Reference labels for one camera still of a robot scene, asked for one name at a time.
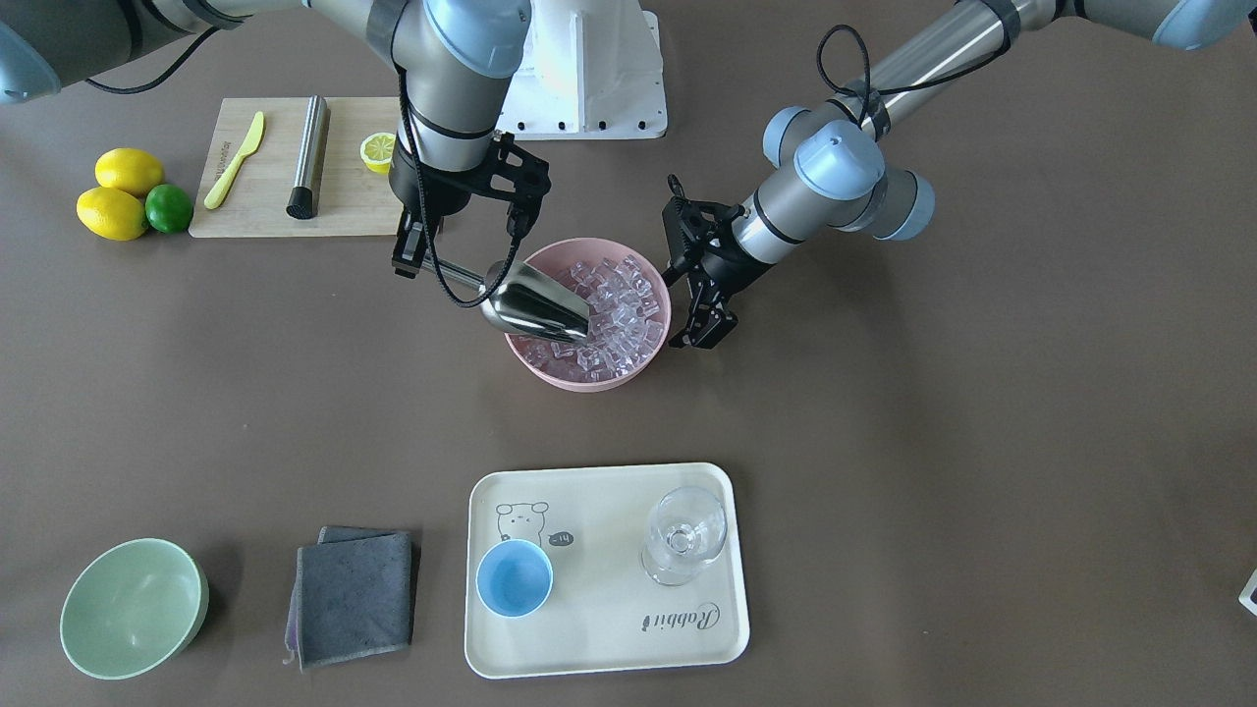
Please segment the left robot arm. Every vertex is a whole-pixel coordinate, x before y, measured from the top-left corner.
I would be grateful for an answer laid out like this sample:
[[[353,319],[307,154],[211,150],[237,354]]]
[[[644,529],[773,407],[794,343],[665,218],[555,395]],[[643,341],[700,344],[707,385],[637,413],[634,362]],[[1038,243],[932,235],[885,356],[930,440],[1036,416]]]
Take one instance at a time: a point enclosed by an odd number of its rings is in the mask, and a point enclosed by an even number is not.
[[[672,348],[714,348],[737,327],[729,303],[823,228],[908,242],[935,211],[930,182],[890,167],[880,140],[941,92],[1011,52],[1024,31],[1079,18],[1161,47],[1193,52],[1243,23],[1252,1],[957,1],[943,18],[830,98],[781,109],[762,151],[772,174],[738,204],[688,198],[678,176],[662,210],[666,286],[688,284],[688,315]]]

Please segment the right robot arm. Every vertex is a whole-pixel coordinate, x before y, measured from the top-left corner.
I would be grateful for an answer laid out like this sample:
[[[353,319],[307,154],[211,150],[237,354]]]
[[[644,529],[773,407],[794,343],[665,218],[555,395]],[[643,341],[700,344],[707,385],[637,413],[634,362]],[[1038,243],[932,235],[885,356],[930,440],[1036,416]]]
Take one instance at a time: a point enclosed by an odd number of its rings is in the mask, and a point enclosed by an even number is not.
[[[5,1],[3,99],[58,93],[181,36],[243,26],[287,1]],[[507,203],[509,255],[535,224],[548,166],[499,135],[530,26],[528,1],[313,1],[398,75],[398,147],[388,180],[403,219],[392,253],[414,277],[442,219],[473,196]]]

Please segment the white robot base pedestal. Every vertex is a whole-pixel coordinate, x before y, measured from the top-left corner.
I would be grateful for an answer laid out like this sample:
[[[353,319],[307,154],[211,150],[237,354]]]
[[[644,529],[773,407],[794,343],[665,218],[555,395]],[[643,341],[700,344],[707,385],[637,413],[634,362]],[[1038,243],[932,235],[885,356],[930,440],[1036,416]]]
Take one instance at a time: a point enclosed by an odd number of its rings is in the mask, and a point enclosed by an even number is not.
[[[637,1],[534,1],[497,130],[519,140],[666,135],[659,20]]]

